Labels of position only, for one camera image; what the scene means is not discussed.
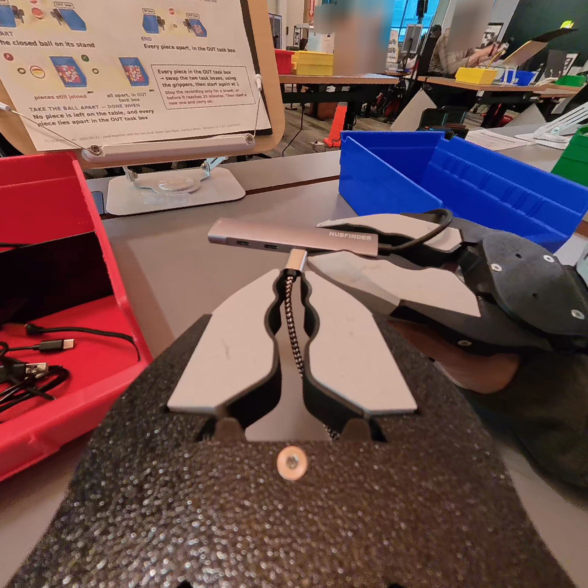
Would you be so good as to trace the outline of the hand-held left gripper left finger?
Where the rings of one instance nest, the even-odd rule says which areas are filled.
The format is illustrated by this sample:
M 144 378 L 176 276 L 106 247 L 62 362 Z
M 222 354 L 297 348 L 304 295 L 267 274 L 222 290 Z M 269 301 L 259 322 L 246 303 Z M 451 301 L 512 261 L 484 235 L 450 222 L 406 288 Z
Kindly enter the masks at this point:
M 273 269 L 220 304 L 204 327 L 173 390 L 171 412 L 214 420 L 231 417 L 248 427 L 279 403 L 282 370 L 282 271 Z

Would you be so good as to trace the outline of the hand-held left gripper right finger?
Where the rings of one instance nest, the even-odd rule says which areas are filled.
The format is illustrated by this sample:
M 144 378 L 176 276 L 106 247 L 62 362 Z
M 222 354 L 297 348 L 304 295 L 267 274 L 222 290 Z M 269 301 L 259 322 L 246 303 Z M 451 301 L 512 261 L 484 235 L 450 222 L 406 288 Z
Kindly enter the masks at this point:
M 303 400 L 328 429 L 411 415 L 417 403 L 371 311 L 313 271 L 302 276 Z

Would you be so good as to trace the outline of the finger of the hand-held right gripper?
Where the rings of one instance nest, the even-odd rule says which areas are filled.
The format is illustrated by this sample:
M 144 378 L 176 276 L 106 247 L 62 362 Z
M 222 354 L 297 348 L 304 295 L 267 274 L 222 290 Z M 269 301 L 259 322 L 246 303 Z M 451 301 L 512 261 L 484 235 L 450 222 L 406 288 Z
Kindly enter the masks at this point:
M 316 227 L 348 232 L 375 233 L 378 235 L 379 242 L 398 246 L 405 242 L 425 237 L 438 228 L 440 224 L 441 221 L 436 223 L 401 214 L 384 213 L 328 220 L 317 224 Z M 449 226 L 423 242 L 423 245 L 444 253 L 453 252 L 461 244 L 462 235 L 460 231 Z
M 408 269 L 353 253 L 319 254 L 310 257 L 307 266 L 371 311 L 390 315 L 404 303 L 415 303 L 481 317 L 475 294 L 447 270 Z

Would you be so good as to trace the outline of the red plastic bin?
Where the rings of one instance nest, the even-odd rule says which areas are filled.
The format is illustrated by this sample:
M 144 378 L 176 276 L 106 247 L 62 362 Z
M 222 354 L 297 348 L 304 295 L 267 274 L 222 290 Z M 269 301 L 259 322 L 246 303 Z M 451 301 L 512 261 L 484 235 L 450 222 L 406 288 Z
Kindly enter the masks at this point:
M 152 361 L 131 310 L 99 211 L 77 158 L 68 152 L 1 159 L 1 252 L 95 232 L 114 294 L 28 323 L 1 325 L 1 358 L 46 362 L 60 382 L 1 403 L 1 480 L 44 460 L 94 429 Z

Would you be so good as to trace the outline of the person's right forearm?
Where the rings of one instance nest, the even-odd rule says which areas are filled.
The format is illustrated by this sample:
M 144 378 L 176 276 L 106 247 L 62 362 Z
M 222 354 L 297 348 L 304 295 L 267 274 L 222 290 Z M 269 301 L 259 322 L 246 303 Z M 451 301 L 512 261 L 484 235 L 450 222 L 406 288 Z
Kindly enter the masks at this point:
M 539 352 L 501 391 L 460 392 L 554 479 L 587 490 L 587 356 Z

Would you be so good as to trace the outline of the person's right hand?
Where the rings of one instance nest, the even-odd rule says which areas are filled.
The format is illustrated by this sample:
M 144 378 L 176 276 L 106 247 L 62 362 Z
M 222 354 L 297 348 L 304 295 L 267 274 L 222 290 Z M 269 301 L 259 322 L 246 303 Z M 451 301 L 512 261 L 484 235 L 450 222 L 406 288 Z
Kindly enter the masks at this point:
M 510 384 L 520 367 L 517 355 L 474 355 L 446 342 L 426 326 L 397 320 L 388 323 L 424 356 L 437 363 L 457 385 L 472 392 L 500 392 Z

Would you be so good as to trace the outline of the large blue plastic bin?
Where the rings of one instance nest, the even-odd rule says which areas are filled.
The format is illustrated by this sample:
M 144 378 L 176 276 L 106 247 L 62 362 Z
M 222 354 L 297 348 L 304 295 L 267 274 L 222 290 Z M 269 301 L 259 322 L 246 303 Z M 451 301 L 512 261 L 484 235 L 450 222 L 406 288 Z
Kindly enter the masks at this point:
M 342 132 L 340 166 L 358 216 L 443 208 L 555 253 L 587 213 L 586 187 L 441 132 Z

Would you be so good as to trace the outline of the white paper sheet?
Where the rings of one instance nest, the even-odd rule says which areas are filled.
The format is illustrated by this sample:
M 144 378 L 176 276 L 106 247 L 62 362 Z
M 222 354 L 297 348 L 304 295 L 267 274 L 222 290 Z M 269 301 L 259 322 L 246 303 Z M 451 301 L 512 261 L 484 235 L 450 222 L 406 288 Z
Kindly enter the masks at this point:
M 491 129 L 483 128 L 469 130 L 465 141 L 494 152 L 529 146 L 532 144 L 523 139 L 501 135 Z

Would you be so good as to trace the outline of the green plastic bin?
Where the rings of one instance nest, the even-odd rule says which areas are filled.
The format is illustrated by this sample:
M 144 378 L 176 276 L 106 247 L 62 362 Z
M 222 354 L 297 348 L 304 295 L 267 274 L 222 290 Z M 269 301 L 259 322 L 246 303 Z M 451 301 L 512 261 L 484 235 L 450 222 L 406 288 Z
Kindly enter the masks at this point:
M 552 174 L 587 187 L 587 125 L 572 135 Z

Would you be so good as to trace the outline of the orange cone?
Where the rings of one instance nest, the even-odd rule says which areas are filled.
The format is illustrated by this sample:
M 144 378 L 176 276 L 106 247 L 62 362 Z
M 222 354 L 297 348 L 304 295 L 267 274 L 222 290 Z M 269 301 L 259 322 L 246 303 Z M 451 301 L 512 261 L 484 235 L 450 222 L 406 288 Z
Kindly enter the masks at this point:
M 347 103 L 338 103 L 332 124 L 327 137 L 323 138 L 323 144 L 327 149 L 334 149 L 341 147 L 341 132 L 345 126 L 345 118 L 347 113 Z

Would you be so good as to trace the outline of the white metal stand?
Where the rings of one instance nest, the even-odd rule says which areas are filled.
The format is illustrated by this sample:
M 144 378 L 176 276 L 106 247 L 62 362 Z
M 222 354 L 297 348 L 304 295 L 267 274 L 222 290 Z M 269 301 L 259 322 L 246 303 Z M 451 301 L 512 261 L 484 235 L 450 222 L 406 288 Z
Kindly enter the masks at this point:
M 516 139 L 564 151 L 571 137 L 587 121 L 587 102 L 546 123 L 530 134 L 517 134 Z

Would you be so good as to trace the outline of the yellow plastic bin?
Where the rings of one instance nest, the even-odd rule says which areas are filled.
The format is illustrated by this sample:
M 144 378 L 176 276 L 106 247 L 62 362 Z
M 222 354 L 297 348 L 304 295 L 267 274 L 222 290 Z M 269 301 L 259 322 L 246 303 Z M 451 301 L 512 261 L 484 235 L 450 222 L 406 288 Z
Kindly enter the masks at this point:
M 292 75 L 331 77 L 334 75 L 334 55 L 318 51 L 295 51 L 291 57 Z
M 467 68 L 461 67 L 454 75 L 456 81 L 470 85 L 490 85 L 497 76 L 497 70 L 493 68 Z

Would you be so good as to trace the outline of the instruction sheet on stand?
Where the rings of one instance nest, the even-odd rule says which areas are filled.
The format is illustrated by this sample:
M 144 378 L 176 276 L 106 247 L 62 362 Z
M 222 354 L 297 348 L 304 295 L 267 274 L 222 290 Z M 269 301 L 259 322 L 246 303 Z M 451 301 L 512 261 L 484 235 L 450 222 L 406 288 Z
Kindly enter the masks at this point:
M 236 179 L 220 164 L 230 156 L 254 155 L 275 147 L 283 136 L 284 115 L 280 85 L 270 33 L 266 1 L 248 1 L 260 73 L 256 76 L 261 98 L 265 99 L 272 126 L 271 134 L 252 133 L 207 136 L 204 138 L 124 143 L 105 150 L 64 149 L 24 153 L 69 152 L 82 169 L 123 169 L 124 175 L 110 180 L 105 195 L 105 211 L 127 216 L 161 210 L 190 208 L 231 202 L 245 195 Z

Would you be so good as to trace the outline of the black bin divider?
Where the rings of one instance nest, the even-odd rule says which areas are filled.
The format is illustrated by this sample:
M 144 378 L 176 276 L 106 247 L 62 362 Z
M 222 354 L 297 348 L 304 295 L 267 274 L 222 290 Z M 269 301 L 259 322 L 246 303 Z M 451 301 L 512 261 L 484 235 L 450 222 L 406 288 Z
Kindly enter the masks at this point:
M 113 294 L 95 232 L 1 252 L 1 325 L 28 323 Z

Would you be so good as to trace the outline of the brown board stand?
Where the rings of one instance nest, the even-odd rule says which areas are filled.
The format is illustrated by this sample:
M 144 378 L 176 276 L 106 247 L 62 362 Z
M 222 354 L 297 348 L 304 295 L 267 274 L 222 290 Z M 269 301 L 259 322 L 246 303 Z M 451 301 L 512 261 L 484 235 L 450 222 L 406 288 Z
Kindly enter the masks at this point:
M 526 43 L 513 51 L 508 57 L 505 57 L 501 66 L 507 69 L 518 69 L 534 55 L 546 48 L 550 41 L 556 40 L 576 31 L 578 31 L 577 28 L 570 27 L 558 28 L 554 31 L 543 33 L 533 38 L 532 40 L 528 40 Z

